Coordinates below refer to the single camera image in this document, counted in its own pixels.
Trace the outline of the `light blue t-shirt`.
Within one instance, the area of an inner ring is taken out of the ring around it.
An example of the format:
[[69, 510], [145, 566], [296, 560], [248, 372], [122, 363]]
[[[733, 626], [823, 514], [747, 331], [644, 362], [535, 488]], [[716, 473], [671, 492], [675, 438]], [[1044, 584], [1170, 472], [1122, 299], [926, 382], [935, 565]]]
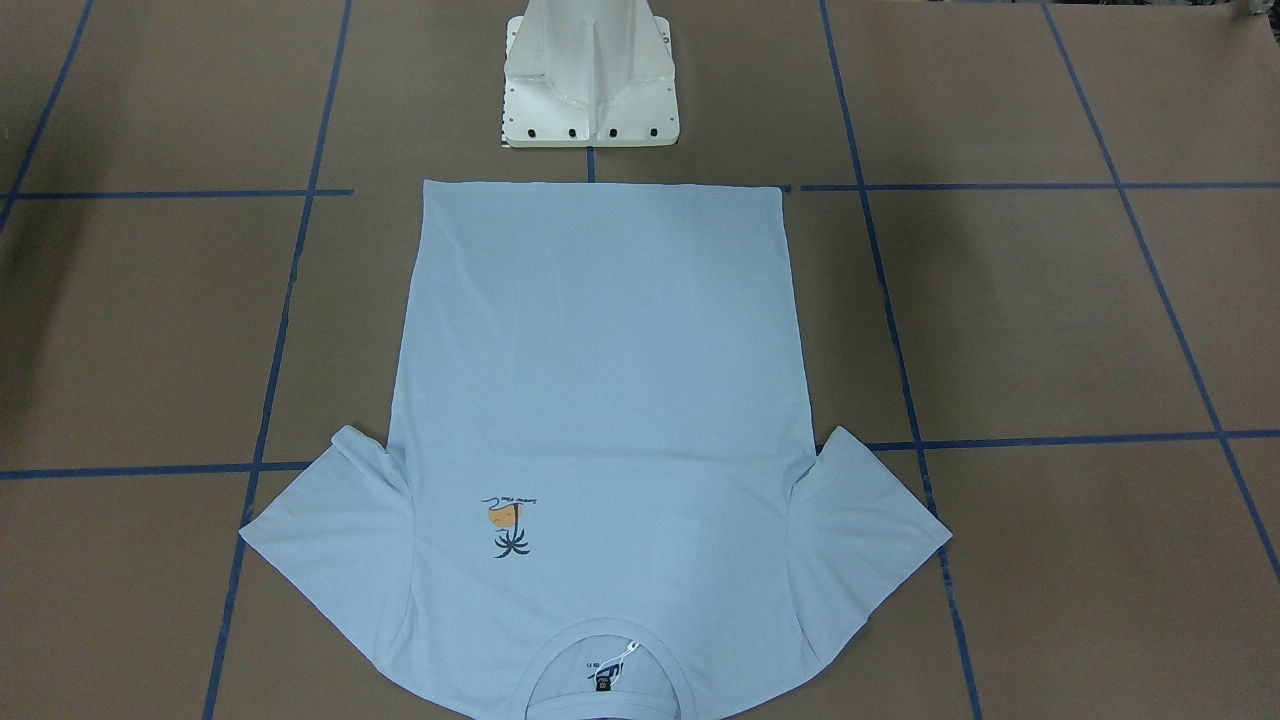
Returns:
[[422, 184], [387, 439], [242, 532], [474, 719], [723, 719], [824, 671], [950, 541], [814, 437], [774, 187]]

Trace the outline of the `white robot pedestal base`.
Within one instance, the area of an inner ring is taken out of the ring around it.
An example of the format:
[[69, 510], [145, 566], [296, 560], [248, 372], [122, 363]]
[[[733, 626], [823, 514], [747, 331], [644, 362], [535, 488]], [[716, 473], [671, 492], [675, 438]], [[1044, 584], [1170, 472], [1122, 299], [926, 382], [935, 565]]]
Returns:
[[530, 1], [506, 24], [500, 142], [640, 149], [678, 142], [669, 22], [648, 1]]

